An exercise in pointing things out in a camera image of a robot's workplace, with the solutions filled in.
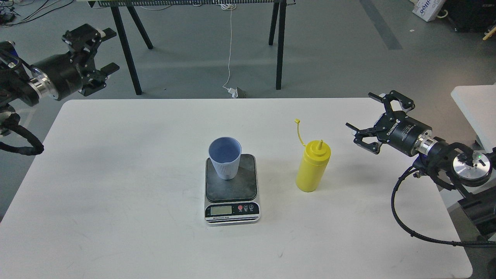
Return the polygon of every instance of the electronic scale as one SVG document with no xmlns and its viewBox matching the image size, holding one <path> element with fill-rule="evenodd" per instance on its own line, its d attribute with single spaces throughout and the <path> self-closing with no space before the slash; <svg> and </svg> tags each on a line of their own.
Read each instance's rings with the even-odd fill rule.
<svg viewBox="0 0 496 279">
<path fill-rule="evenodd" d="M 255 223 L 260 219 L 255 157 L 241 154 L 237 175 L 224 180 L 207 159 L 205 167 L 205 221 L 210 225 Z"/>
</svg>

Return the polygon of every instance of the black table leg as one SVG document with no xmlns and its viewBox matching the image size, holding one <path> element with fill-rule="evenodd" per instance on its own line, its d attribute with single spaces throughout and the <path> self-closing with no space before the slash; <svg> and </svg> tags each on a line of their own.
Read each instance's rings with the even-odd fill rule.
<svg viewBox="0 0 496 279">
<path fill-rule="evenodd" d="M 148 38 L 148 34 L 146 34 L 146 30 L 143 27 L 143 24 L 141 23 L 141 20 L 139 19 L 138 14 L 136 13 L 136 9 L 134 9 L 133 6 L 128 6 L 127 10 L 131 14 L 132 19 L 134 20 L 134 23 L 136 24 L 136 27 L 138 27 L 139 33 L 143 37 L 143 40 L 145 41 L 146 47 L 151 50 L 153 49 L 152 42 L 150 41 L 150 38 Z"/>
<path fill-rule="evenodd" d="M 279 37 L 277 38 L 277 75 L 276 90 L 281 89 L 282 81 L 282 56 L 284 53 L 284 28 L 286 26 L 286 0 L 279 5 Z"/>
<path fill-rule="evenodd" d="M 127 67 L 129 68 L 129 73 L 131 74 L 132 85 L 134 86 L 134 91 L 136 95 L 141 95 L 141 85 L 139 85 L 138 74 L 136 73 L 136 68 L 134 67 L 134 61 L 132 60 L 131 49 L 129 48 L 129 43 L 127 42 L 127 37 L 124 31 L 123 20 L 121 18 L 121 13 L 119 12 L 119 7 L 110 7 L 112 10 L 112 15 L 114 16 L 114 21 L 116 22 L 117 33 L 119 34 L 119 39 L 121 40 L 121 46 L 123 47 L 125 61 L 127 62 Z"/>
<path fill-rule="evenodd" d="M 279 12 L 279 3 L 274 3 L 272 9 L 272 21 L 270 22 L 269 46 L 274 44 L 274 34 L 276 32 L 277 13 Z"/>
</svg>

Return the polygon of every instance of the paper cup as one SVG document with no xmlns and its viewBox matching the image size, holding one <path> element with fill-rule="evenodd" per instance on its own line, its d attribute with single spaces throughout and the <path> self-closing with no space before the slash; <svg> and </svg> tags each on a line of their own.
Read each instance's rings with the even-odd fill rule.
<svg viewBox="0 0 496 279">
<path fill-rule="evenodd" d="M 210 144 L 208 156 L 220 178 L 233 179 L 240 166 L 241 144 L 230 137 L 218 138 Z"/>
</svg>

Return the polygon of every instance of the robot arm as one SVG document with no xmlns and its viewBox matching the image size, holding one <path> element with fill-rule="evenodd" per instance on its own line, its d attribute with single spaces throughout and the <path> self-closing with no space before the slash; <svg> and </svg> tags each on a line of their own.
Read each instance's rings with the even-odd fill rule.
<svg viewBox="0 0 496 279">
<path fill-rule="evenodd" d="M 407 156 L 417 155 L 412 166 L 417 169 L 415 177 L 426 175 L 447 190 L 457 190 L 463 196 L 459 204 L 480 233 L 486 235 L 496 232 L 496 188 L 478 194 L 465 189 L 465 186 L 478 187 L 489 180 L 493 168 L 496 168 L 496 147 L 492 153 L 482 153 L 458 142 L 448 144 L 441 138 L 432 137 L 430 126 L 406 114 L 415 108 L 413 100 L 397 91 L 381 96 L 369 93 L 369 97 L 382 103 L 385 113 L 371 128 L 360 130 L 346 123 L 354 131 L 354 143 L 374 154 L 379 154 L 381 145 L 385 143 Z M 402 110 L 393 111 L 392 101 L 398 101 Z M 363 142 L 363 138 L 367 137 L 375 137 L 377 141 Z M 439 177 L 440 172 L 446 174 L 449 182 Z M 394 198 L 392 208 L 395 214 Z"/>
<path fill-rule="evenodd" d="M 20 99 L 29 106 L 38 104 L 45 95 L 60 101 L 74 92 L 89 96 L 105 88 L 108 76 L 119 69 L 110 63 L 97 70 L 95 55 L 100 44 L 116 36 L 107 28 L 99 31 L 89 24 L 67 31 L 62 40 L 69 51 L 53 55 L 32 65 L 23 61 L 12 42 L 0 42 L 0 137 L 15 132 L 32 147 L 13 147 L 0 142 L 0 149 L 24 155 L 43 152 L 41 142 L 19 125 L 20 117 L 9 102 Z M 31 71 L 32 78 L 26 72 Z"/>
</svg>

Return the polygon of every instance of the concrete floor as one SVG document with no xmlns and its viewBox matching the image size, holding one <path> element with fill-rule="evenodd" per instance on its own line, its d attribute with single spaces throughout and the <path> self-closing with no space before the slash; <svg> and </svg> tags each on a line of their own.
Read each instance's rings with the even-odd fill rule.
<svg viewBox="0 0 496 279">
<path fill-rule="evenodd" d="M 41 3 L 16 11 L 24 18 Z M 412 9 L 408 0 L 297 1 L 288 6 L 282 90 L 275 90 L 277 48 L 267 45 L 272 5 L 240 4 L 232 12 L 227 87 L 240 87 L 248 98 L 366 97 L 368 92 L 394 89 L 415 101 L 417 108 L 410 115 L 432 126 L 435 136 L 470 144 L 475 133 L 450 92 L 459 85 L 495 83 L 496 38 L 483 41 L 480 33 L 456 33 L 445 19 L 424 22 Z M 155 46 L 146 48 L 129 13 L 121 8 L 144 94 L 135 95 L 119 39 L 114 38 L 102 44 L 95 60 L 97 66 L 115 62 L 121 69 L 106 89 L 88 98 L 230 97 L 222 88 L 228 76 L 230 12 L 214 5 L 136 10 Z M 0 29 L 0 40 L 16 42 L 19 55 L 32 64 L 66 52 L 62 34 L 84 23 L 115 30 L 110 9 L 74 2 L 33 22 Z M 22 117 L 21 124 L 43 140 L 62 104 L 82 98 L 76 93 L 61 102 L 44 98 L 32 108 L 19 100 L 11 105 Z M 24 144 L 16 135 L 2 140 Z M 1 219 L 33 158 L 7 152 L 1 152 L 0 158 Z M 53 171 L 63 175 L 76 170 Z M 451 215 L 462 238 L 476 234 L 463 214 L 452 210 Z M 474 266 L 472 278 L 489 278 L 487 264 L 496 251 L 467 249 L 467 253 Z"/>
</svg>

